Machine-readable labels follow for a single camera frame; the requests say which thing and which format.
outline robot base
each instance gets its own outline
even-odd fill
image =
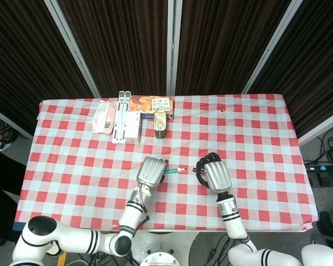
[[[187,266],[190,248],[197,235],[198,232],[154,234],[137,231],[133,239],[135,244],[132,244],[133,258],[141,263],[141,266],[160,262],[164,263],[162,265]]]

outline red and white checkered tablecloth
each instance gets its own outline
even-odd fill
[[[144,229],[224,230],[216,195],[198,183],[196,162],[226,162],[246,229],[301,231],[317,221],[312,189],[284,98],[277,94],[176,96],[165,139],[143,120],[141,144],[92,133],[100,99],[41,103],[16,222],[43,214],[74,227],[117,230],[146,156],[168,159]]]

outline green marker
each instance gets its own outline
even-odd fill
[[[167,175],[169,173],[179,173],[181,171],[186,170],[186,168],[175,168],[175,169],[169,169],[169,170],[165,170],[164,174]]]

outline dark curtain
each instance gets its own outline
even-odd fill
[[[33,134],[42,100],[91,97],[44,2],[0,0],[0,112]]]
[[[176,95],[241,93],[290,0],[183,0]]]
[[[165,95],[167,0],[59,0],[103,97]]]
[[[302,3],[249,93],[283,94],[298,137],[333,115],[333,1]]]

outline cable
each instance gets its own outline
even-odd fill
[[[204,266],[206,266],[212,259],[213,257],[215,256],[216,252],[217,252],[217,248],[218,248],[218,245],[220,244],[222,238],[224,238],[225,236],[227,236],[227,234],[224,234],[220,237],[220,239],[218,239],[218,242],[217,242],[217,245],[214,249],[211,250],[210,254],[209,254],[209,257],[207,258],[207,262]]]
[[[80,259],[82,259],[83,261],[85,261],[87,263],[87,265],[89,265],[88,262],[83,258],[83,256],[81,254],[78,253],[78,255],[79,255]]]
[[[2,149],[4,148],[5,144],[9,144],[15,141],[19,135],[19,132],[0,119],[0,134],[2,135],[0,149]]]
[[[124,256],[124,258],[131,264],[131,266],[134,266],[134,263],[139,266],[139,263],[133,257],[128,256],[128,254]]]
[[[333,130],[333,128],[328,130],[327,132],[325,132],[325,134],[323,135],[322,138],[317,137],[321,141],[320,154],[314,160],[304,160],[304,161],[307,161],[307,163],[305,163],[306,166],[308,166],[308,165],[318,165],[319,162],[329,162],[329,163],[333,164],[333,137],[329,137],[327,139],[327,148],[326,148],[326,145],[324,143],[324,138],[332,130]],[[326,155],[328,161],[323,161],[323,160],[320,161],[325,155]]]
[[[236,241],[233,240],[233,242],[232,242],[231,247],[229,248],[229,250],[230,250],[232,247],[234,247],[235,244],[236,244]],[[224,257],[223,257],[223,259],[221,260],[220,263],[222,263],[222,262],[225,260],[225,258],[227,258],[229,250],[227,251],[226,255],[224,255]]]
[[[105,263],[102,264],[101,266],[105,266],[105,265],[107,265],[111,260],[112,260],[112,258],[110,258],[107,262],[105,262]]]
[[[141,193],[141,188],[142,188],[142,184],[138,186],[138,196],[140,198],[140,202],[142,204],[142,208],[143,208],[143,211],[144,211],[144,214],[145,214],[145,219],[143,221],[141,221],[141,223],[137,226],[136,228],[136,231],[138,231],[138,229],[144,225],[147,221],[149,221],[149,214],[148,214],[148,210],[147,208],[145,207],[145,204],[144,204],[144,201],[143,201],[143,198],[142,198],[142,193]]]
[[[217,257],[217,260],[212,264],[212,266],[215,266],[216,263],[217,263],[217,266],[219,266],[221,264],[220,260],[221,260],[221,258],[223,256],[224,251],[227,249],[227,247],[229,245],[229,242],[230,242],[230,238],[228,238],[227,241],[224,243],[224,245],[223,245],[223,247],[222,247],[222,249],[220,251],[220,254]]]
[[[85,263],[85,265],[89,265],[86,261],[84,261],[82,259],[77,259],[77,260],[75,260],[73,262],[68,263],[66,266],[72,265],[73,263],[76,263],[76,262],[83,262],[83,263]]]
[[[113,262],[115,263],[116,266],[120,266],[120,265],[117,263],[116,259],[115,259],[113,256],[111,256],[111,258],[112,258],[112,260],[113,260]]]

